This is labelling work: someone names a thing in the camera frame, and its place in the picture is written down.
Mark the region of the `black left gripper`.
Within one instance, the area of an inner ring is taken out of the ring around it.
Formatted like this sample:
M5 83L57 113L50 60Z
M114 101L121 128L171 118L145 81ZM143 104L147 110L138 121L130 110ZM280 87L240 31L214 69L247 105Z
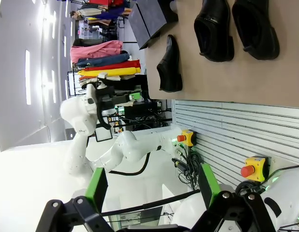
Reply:
M131 100L138 100L141 98L140 92L129 93L126 96L116 96L114 87L105 87L102 89L98 89L98 106L103 107L103 105L107 105L110 107L111 105L115 106L116 104L127 103Z

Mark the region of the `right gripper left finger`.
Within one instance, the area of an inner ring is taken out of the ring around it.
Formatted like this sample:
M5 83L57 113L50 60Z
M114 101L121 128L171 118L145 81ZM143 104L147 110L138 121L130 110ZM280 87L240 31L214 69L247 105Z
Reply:
M46 203L36 231L71 232L75 226L83 225L88 232L112 232L101 213L107 188L105 169L97 168L84 196L67 203L55 199Z

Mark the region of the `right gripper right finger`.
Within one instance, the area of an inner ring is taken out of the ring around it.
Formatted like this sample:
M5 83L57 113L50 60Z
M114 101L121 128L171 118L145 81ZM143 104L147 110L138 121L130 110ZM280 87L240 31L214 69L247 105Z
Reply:
M217 232L226 220L235 222L241 232L276 231L258 193L237 195L222 191L208 164L201 164L198 185L206 211L192 227L192 232Z

